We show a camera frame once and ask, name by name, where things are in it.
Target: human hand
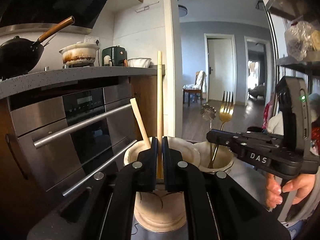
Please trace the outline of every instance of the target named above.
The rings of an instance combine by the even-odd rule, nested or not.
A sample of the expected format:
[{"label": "human hand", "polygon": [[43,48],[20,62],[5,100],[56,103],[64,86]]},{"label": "human hand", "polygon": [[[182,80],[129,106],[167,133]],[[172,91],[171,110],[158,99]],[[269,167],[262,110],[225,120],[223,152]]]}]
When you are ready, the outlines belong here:
[{"label": "human hand", "polygon": [[281,192],[290,192],[298,190],[293,200],[293,205],[298,204],[312,191],[315,182],[316,175],[314,174],[300,174],[295,179],[289,180],[281,191],[281,186],[276,182],[273,174],[267,173],[266,175],[266,205],[270,208],[275,208],[282,203]]}]

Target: wok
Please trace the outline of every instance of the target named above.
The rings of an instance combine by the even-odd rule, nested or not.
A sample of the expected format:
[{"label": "wok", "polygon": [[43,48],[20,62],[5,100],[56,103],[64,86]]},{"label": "wok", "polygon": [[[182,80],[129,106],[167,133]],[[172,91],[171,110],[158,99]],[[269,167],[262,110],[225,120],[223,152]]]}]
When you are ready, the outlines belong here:
[{"label": "wok", "polygon": [[74,22],[74,17],[69,17],[42,34],[37,41],[15,36],[3,43],[0,46],[0,78],[4,80],[27,74],[42,56],[44,46],[41,43]]}]

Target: wall outlet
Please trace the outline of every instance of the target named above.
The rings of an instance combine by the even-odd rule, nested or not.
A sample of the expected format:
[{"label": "wall outlet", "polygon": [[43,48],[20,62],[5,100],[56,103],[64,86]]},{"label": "wall outlet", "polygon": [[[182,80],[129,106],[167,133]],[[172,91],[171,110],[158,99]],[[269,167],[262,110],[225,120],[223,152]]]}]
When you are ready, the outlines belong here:
[{"label": "wall outlet", "polygon": [[86,35],[84,36],[84,43],[96,44],[96,41],[100,41],[99,37]]}]

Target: transparent plastic bag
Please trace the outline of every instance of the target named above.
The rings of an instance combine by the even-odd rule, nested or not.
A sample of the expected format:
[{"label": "transparent plastic bag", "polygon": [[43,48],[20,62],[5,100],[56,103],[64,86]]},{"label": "transparent plastic bag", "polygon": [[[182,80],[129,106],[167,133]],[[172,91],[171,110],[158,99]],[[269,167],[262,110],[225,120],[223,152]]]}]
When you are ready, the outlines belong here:
[{"label": "transparent plastic bag", "polygon": [[305,21],[300,21],[285,31],[287,52],[297,61],[302,61],[307,56],[307,52],[312,50],[311,34],[313,31],[313,26]]}]

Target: fork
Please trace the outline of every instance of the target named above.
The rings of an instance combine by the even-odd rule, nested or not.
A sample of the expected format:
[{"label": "fork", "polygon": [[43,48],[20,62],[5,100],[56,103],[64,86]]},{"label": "fork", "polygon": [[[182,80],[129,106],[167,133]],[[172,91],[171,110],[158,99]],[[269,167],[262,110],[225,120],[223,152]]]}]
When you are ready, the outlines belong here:
[{"label": "fork", "polygon": [[[230,101],[231,92],[229,92],[229,100],[228,100],[228,92],[227,92],[226,100],[224,100],[225,93],[226,92],[223,92],[223,98],[222,98],[221,107],[220,107],[220,111],[219,111],[219,118],[222,122],[221,129],[220,129],[221,131],[223,129],[223,125],[226,122],[229,122],[232,119],[232,115],[233,115],[233,92],[232,92],[231,101]],[[212,157],[210,156],[211,161],[208,166],[210,169],[213,168],[213,162],[214,162],[214,159],[217,155],[218,147],[219,147],[219,145],[216,144],[215,148],[214,148],[213,156]]]}]

